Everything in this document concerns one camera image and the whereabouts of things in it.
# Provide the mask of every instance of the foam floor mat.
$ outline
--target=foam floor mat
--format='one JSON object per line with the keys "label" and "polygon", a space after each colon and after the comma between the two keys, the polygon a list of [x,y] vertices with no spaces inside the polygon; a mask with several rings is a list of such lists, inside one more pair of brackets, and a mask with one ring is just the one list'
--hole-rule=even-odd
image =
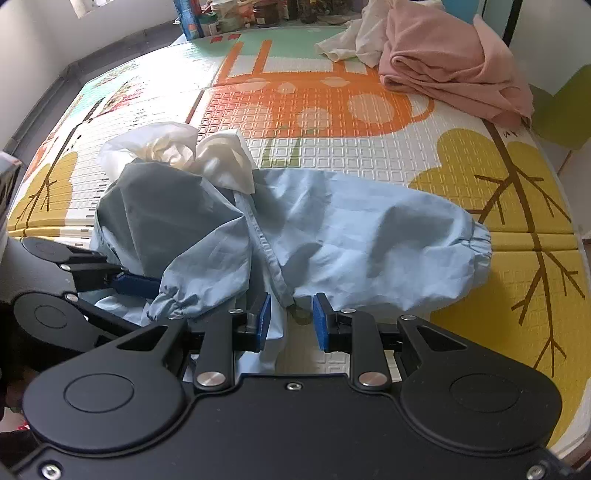
{"label": "foam floor mat", "polygon": [[[387,92],[362,63],[314,53],[314,43],[339,31],[219,35],[92,80],[29,167],[10,234],[86,246],[108,187],[96,162],[100,146],[157,121],[190,123],[201,137],[239,128],[260,168],[339,171],[441,195],[491,230],[493,260],[485,286],[431,321],[551,377],[563,397],[556,442],[591,377],[591,314],[586,260],[555,175],[525,128],[498,128],[436,100]],[[347,355],[318,350],[307,315],[292,312],[289,332],[279,372],[348,371]],[[586,433],[576,418],[559,452]]]}

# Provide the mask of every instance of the metal screw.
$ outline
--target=metal screw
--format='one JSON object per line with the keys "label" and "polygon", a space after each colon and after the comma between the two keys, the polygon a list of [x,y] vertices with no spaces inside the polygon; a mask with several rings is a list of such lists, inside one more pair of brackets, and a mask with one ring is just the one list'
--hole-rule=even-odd
{"label": "metal screw", "polygon": [[197,383],[204,387],[218,387],[226,381],[221,372],[203,372],[197,376]]}
{"label": "metal screw", "polygon": [[285,387],[290,392],[299,392],[302,388],[304,388],[304,386],[298,382],[289,382]]}
{"label": "metal screw", "polygon": [[61,470],[57,465],[47,463],[41,467],[41,474],[47,480],[59,480],[61,478]]}
{"label": "metal screw", "polygon": [[365,372],[359,376],[359,383],[364,387],[381,387],[388,381],[388,377],[380,372]]}
{"label": "metal screw", "polygon": [[546,467],[544,465],[534,465],[525,474],[527,480],[541,480],[546,475]]}

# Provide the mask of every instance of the brown branch pattern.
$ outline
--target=brown branch pattern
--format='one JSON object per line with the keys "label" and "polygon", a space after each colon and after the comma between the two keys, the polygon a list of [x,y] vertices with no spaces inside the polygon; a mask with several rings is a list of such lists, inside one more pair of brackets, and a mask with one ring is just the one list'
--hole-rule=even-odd
{"label": "brown branch pattern", "polygon": [[491,198],[486,202],[483,208],[481,209],[473,209],[468,210],[468,212],[479,215],[478,221],[480,223],[484,223],[486,218],[492,211],[494,207],[499,210],[499,215],[501,217],[501,224],[505,224],[505,218],[503,214],[503,210],[501,207],[501,195],[504,191],[507,190],[508,187],[512,186],[515,189],[515,192],[519,198],[519,203],[521,204],[521,208],[523,210],[523,214],[525,216],[525,221],[528,226],[528,233],[531,235],[531,238],[534,243],[533,251],[535,252],[536,259],[538,261],[538,269],[535,272],[530,286],[520,301],[516,302],[512,307],[511,311],[515,311],[521,309],[519,313],[519,320],[518,323],[522,326],[525,322],[525,317],[527,315],[527,311],[531,304],[531,300],[534,296],[534,293],[537,287],[540,285],[540,281],[542,283],[542,287],[544,289],[544,300],[545,300],[545,309],[546,309],[546,316],[547,316],[547,325],[548,325],[548,338],[544,343],[544,346],[540,350],[540,353],[535,360],[534,368],[538,368],[540,366],[540,362],[544,358],[544,355],[548,350],[550,351],[550,365],[551,365],[551,376],[554,376],[555,370],[555,360],[556,360],[556,352],[558,352],[564,359],[566,359],[567,355],[564,349],[558,344],[558,341],[555,336],[554,332],[554,320],[553,320],[553,313],[552,313],[552,305],[551,305],[551,296],[550,296],[550,282],[548,279],[548,271],[547,271],[547,260],[558,267],[560,270],[560,275],[563,284],[564,296],[567,296],[567,282],[574,287],[577,293],[581,296],[581,298],[585,298],[585,294],[583,290],[577,284],[577,281],[574,278],[574,275],[578,274],[576,270],[568,270],[561,262],[556,258],[556,256],[552,252],[548,252],[543,250],[540,237],[535,228],[534,216],[528,201],[528,198],[525,194],[525,190],[523,187],[522,180],[532,185],[544,199],[546,206],[548,207],[548,211],[550,215],[554,217],[555,211],[562,214],[569,222],[571,222],[570,216],[564,211],[564,209],[540,186],[538,183],[543,182],[544,179],[541,177],[533,177],[528,175],[526,172],[521,170],[518,166],[513,163],[511,155],[507,150],[505,143],[501,135],[499,134],[496,127],[488,122],[484,121],[486,129],[491,135],[493,142],[495,143],[502,159],[507,169],[508,175],[505,179],[496,179],[493,177],[485,177],[483,175],[475,175],[476,179],[487,181],[489,183],[494,183],[497,186],[495,191],[492,193]]}
{"label": "brown branch pattern", "polygon": [[76,133],[76,130],[78,130],[78,127],[81,126],[82,124],[84,124],[85,122],[88,122],[90,120],[92,120],[92,115],[95,113],[95,110],[99,107],[99,105],[102,103],[102,101],[105,98],[102,98],[100,100],[98,100],[90,109],[90,111],[86,114],[86,116],[84,117],[84,119],[82,120],[82,122],[80,122],[78,125],[76,125],[69,133],[69,135],[66,137],[66,141],[64,142],[64,144],[62,145],[60,151],[57,153],[55,160],[52,162],[47,174],[45,175],[45,178],[43,179],[43,182],[41,183],[41,186],[37,189],[37,191],[31,195],[29,197],[29,201],[27,203],[27,205],[25,206],[25,208],[22,211],[22,214],[20,214],[17,217],[17,225],[18,222],[23,220],[23,217],[26,215],[26,219],[24,220],[24,229],[22,232],[23,236],[27,236],[27,229],[29,228],[29,223],[31,221],[31,217],[33,216],[33,213],[35,212],[35,207],[37,206],[37,202],[41,199],[41,196],[43,195],[43,192],[46,192],[46,195],[43,197],[43,202],[41,203],[40,206],[40,210],[43,210],[43,207],[45,206],[47,211],[49,212],[50,210],[50,187],[57,181],[50,181],[51,179],[51,174],[53,173],[53,170],[55,169],[57,163],[61,160],[61,155],[64,153],[64,150],[66,149],[68,143],[70,142],[70,140],[72,139],[72,137],[74,136],[74,133]]}

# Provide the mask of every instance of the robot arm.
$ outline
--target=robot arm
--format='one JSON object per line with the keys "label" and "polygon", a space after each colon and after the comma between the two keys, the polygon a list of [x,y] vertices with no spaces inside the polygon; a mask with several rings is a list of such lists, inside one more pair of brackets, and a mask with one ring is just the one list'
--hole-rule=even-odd
{"label": "robot arm", "polygon": [[[53,260],[46,261],[67,265],[62,270],[76,287],[118,284],[146,294],[157,281],[125,280],[125,271],[95,252],[65,247],[72,260],[58,255],[64,246],[46,242],[24,246],[34,255],[53,247]],[[247,312],[137,328],[94,311],[74,291],[20,295],[12,303],[20,328],[54,356],[23,402],[44,443],[14,474],[31,480],[589,478],[589,467],[574,472],[545,449],[561,411],[560,394],[546,376],[412,315],[377,323],[365,312],[334,311],[319,293],[313,299],[319,345],[351,355],[349,377],[243,375],[235,382],[234,352],[264,348],[269,305],[264,296]],[[61,314],[48,314],[51,309]],[[384,350],[394,351],[402,381],[392,382]],[[191,381],[183,382],[192,353],[199,358]]]}

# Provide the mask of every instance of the white cloth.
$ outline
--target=white cloth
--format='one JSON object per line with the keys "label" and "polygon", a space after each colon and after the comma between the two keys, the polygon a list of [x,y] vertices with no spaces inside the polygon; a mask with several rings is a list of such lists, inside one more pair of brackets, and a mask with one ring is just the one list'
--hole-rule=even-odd
{"label": "white cloth", "polygon": [[[424,0],[419,3],[445,10],[441,0]],[[360,19],[351,20],[344,32],[318,42],[314,50],[332,61],[357,57],[368,67],[375,67],[388,40],[386,18],[391,8],[392,0],[369,0]]]}
{"label": "white cloth", "polygon": [[208,179],[216,187],[255,193],[252,169],[256,163],[238,130],[222,130],[197,144],[195,127],[160,122],[135,128],[103,145],[98,160],[114,182],[136,158],[159,161]]}

